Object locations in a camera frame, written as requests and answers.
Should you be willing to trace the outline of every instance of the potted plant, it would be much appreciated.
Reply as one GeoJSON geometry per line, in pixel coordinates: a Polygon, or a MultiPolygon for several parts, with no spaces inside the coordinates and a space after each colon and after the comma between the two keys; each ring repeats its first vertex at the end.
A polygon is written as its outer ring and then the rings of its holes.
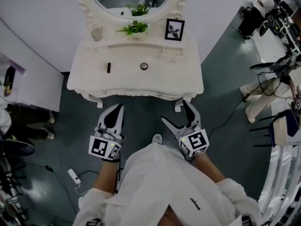
{"type": "Polygon", "coordinates": [[[127,5],[127,7],[131,10],[132,16],[142,16],[149,13],[150,8],[145,4],[135,5],[127,5]]]}
{"type": "Polygon", "coordinates": [[[147,38],[147,24],[134,20],[132,24],[122,27],[116,32],[124,32],[132,42],[141,42],[147,38]]]}

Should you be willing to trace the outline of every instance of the picture frame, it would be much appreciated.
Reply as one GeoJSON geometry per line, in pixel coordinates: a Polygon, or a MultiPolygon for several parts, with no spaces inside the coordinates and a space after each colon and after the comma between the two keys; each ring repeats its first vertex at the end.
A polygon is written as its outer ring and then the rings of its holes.
{"type": "Polygon", "coordinates": [[[166,22],[165,39],[181,41],[184,30],[184,20],[168,18],[166,22]]]}

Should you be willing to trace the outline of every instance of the small bottle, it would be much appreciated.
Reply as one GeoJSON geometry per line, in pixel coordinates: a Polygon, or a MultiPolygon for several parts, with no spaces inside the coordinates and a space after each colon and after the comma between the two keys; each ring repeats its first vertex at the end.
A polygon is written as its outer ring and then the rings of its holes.
{"type": "Polygon", "coordinates": [[[102,32],[103,32],[102,27],[100,27],[97,24],[93,26],[91,36],[92,36],[92,38],[94,39],[95,42],[98,42],[103,38],[102,32]]]}

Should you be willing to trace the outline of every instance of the ornate mirror frame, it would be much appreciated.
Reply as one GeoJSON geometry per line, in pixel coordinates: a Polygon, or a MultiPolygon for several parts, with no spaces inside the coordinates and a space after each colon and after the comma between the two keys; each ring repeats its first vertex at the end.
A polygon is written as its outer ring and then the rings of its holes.
{"type": "Polygon", "coordinates": [[[79,4],[81,5],[84,14],[87,19],[88,30],[91,31],[92,27],[95,24],[115,24],[115,25],[125,25],[132,22],[133,19],[137,19],[139,22],[145,23],[155,23],[164,17],[170,18],[181,18],[182,19],[182,8],[185,6],[186,0],[166,0],[165,3],[158,9],[158,11],[138,17],[131,18],[121,18],[110,14],[105,11],[102,5],[99,5],[99,2],[96,0],[80,0],[79,4]]]}

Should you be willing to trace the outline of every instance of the power strip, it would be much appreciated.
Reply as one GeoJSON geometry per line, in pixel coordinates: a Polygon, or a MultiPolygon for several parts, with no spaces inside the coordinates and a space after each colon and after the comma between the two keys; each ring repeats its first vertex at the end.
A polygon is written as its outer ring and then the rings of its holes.
{"type": "Polygon", "coordinates": [[[81,183],[80,178],[77,176],[77,174],[75,173],[75,171],[73,169],[69,169],[68,173],[69,173],[70,177],[73,179],[73,181],[75,182],[75,184],[81,183]]]}

